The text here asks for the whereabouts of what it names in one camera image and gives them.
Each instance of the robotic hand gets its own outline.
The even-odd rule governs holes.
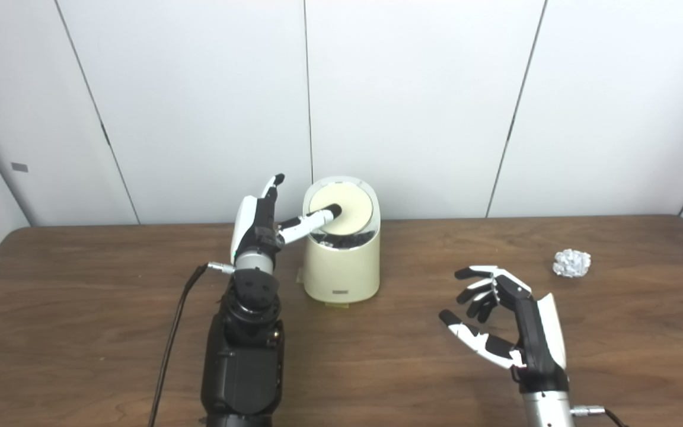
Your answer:
[[[230,275],[207,339],[201,401],[207,427],[270,427],[281,400],[284,330],[279,320],[276,254],[339,216],[339,205],[274,224],[277,186],[247,196],[236,215],[231,264],[209,267]]]
[[[449,310],[439,313],[439,318],[472,351],[510,370],[523,395],[529,426],[573,427],[566,348],[553,295],[534,300],[527,284],[496,265],[467,267],[456,271],[455,278],[480,278],[457,297],[459,304],[470,301],[469,318],[484,323],[498,305],[515,313],[518,342],[482,333]]]

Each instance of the palm of robotic hand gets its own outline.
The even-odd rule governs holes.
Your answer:
[[[469,303],[468,318],[485,323],[501,305],[515,314],[519,338],[516,343],[482,333],[449,310],[439,318],[450,332],[472,351],[499,367],[509,369],[521,393],[567,391],[566,348],[552,294],[534,300],[531,288],[509,271],[496,265],[474,265],[455,272],[457,279],[480,278],[458,295],[459,304]]]

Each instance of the crumpled foil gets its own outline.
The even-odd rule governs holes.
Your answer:
[[[589,271],[590,265],[592,265],[592,257],[590,254],[575,251],[573,249],[565,249],[564,251],[555,254],[553,271],[555,271],[555,274],[558,276],[580,278]]]

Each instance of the robot finger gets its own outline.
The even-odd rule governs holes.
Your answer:
[[[480,309],[487,304],[497,305],[497,299],[494,297],[494,292],[491,289],[476,295],[471,300],[471,305],[468,306],[468,310],[465,313],[469,318],[475,318],[479,314]]]
[[[476,320],[479,321],[479,323],[486,323],[486,321],[489,319],[491,311],[496,306],[497,306],[497,300],[496,299],[491,299],[490,301],[482,304],[481,307],[479,308],[479,316],[477,316]]]
[[[471,267],[455,271],[455,279],[462,281],[469,278],[490,278],[495,270],[497,270],[496,265],[471,265]]]
[[[492,281],[492,278],[480,279],[480,281],[469,285],[463,290],[463,292],[460,292],[460,295],[458,295],[455,300],[458,302],[458,304],[465,304],[475,295],[482,294],[482,292],[490,290]]]
[[[286,176],[282,173],[279,173],[276,176],[273,176],[273,178],[269,179],[268,184],[265,186],[265,189],[263,190],[261,197],[270,197],[276,199],[277,192],[275,191],[275,188],[277,186],[280,186],[280,184],[284,181],[284,178],[286,178]]]
[[[449,310],[442,310],[439,313],[439,318],[455,337],[479,356],[504,369],[509,369],[515,365],[513,352],[517,352],[517,350],[509,341],[495,335],[481,333],[479,328],[464,324],[455,313]]]

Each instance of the black robotic fingertip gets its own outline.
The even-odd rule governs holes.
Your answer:
[[[486,271],[476,271],[470,267],[461,268],[455,271],[455,279],[462,281],[463,279],[469,278],[490,278],[491,273]]]
[[[452,326],[453,324],[461,324],[463,323],[460,318],[458,318],[457,314],[453,313],[452,311],[449,310],[442,310],[439,313],[439,319],[442,319],[442,322],[446,324],[447,326]]]
[[[465,304],[474,297],[474,295],[476,295],[476,292],[473,289],[463,289],[463,292],[460,292],[460,295],[455,297],[455,301],[458,304]]]

